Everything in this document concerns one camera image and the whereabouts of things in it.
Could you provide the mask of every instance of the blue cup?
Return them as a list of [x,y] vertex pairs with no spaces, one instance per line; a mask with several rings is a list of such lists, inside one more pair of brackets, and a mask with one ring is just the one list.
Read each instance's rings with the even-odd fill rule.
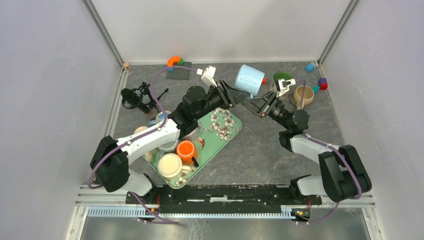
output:
[[241,91],[250,93],[253,96],[258,95],[259,88],[261,87],[262,80],[265,73],[248,65],[243,65],[238,71],[235,78],[235,88]]

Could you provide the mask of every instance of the grey lego baseplate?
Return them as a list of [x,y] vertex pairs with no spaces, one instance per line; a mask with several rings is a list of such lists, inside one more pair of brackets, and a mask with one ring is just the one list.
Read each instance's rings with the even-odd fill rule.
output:
[[[185,62],[182,63],[182,66],[187,67],[187,68],[191,68],[192,62],[191,61],[185,61]],[[168,71],[166,78],[167,79],[189,80],[190,72],[191,72],[190,70],[175,67],[173,69],[173,71]]]

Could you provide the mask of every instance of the small white cup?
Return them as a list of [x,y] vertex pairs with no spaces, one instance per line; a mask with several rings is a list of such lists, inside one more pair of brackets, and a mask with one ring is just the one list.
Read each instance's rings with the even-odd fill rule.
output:
[[157,163],[157,170],[164,178],[176,181],[183,173],[191,173],[192,167],[183,165],[181,158],[175,153],[163,155]]

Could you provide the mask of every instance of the marble pattern surface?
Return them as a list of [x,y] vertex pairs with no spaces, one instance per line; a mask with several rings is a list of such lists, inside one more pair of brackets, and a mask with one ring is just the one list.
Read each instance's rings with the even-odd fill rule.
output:
[[[297,85],[290,88],[290,95],[283,100],[289,111],[295,109],[291,103],[292,92],[306,81],[306,85],[313,87],[318,84],[320,73],[317,69],[306,72],[308,62],[255,62],[246,63],[265,73],[268,79],[262,85],[258,96],[265,94],[271,84],[274,73],[286,71],[296,79]],[[209,64],[193,64],[193,68],[204,69]],[[214,63],[216,73],[214,79],[224,79],[234,86],[237,73],[243,63]],[[154,76],[165,65],[136,65],[129,70],[126,88],[136,88],[142,82],[150,83]],[[160,100],[166,110],[173,111],[182,101],[186,90],[193,86],[206,86],[200,81],[200,76],[192,73],[189,80],[166,79],[166,74],[159,76],[155,84],[155,93],[160,94],[169,88]],[[327,143],[341,145],[343,143],[333,107],[326,91],[318,91],[313,103],[305,110],[310,115],[309,129],[306,131],[313,137]],[[243,124],[240,133],[199,172],[189,184],[288,184],[290,180],[308,175],[319,174],[317,163],[306,157],[287,151],[280,146],[278,132],[285,129],[269,117],[259,118],[245,109],[241,104],[231,108]],[[155,110],[146,115],[138,109],[128,110],[123,107],[119,110],[114,138],[131,135],[140,126],[147,126],[149,120],[156,116]],[[137,159],[130,169],[138,173],[148,174],[153,181],[164,184],[164,180],[144,160]]]

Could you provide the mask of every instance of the tan mug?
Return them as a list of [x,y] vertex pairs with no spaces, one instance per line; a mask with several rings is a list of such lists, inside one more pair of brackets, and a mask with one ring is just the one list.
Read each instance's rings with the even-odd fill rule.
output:
[[296,90],[293,92],[293,95],[291,96],[291,102],[293,103],[293,105],[296,106],[298,110],[308,106],[314,100],[314,90],[312,90],[312,88],[308,86],[305,86],[305,93],[304,93],[303,102],[302,102],[303,106],[300,106],[303,90],[304,90],[304,86],[299,86],[296,88]]
[[163,155],[157,163],[157,171],[164,178],[177,181],[183,173],[191,173],[192,167],[183,165],[181,158],[175,153],[168,153]]

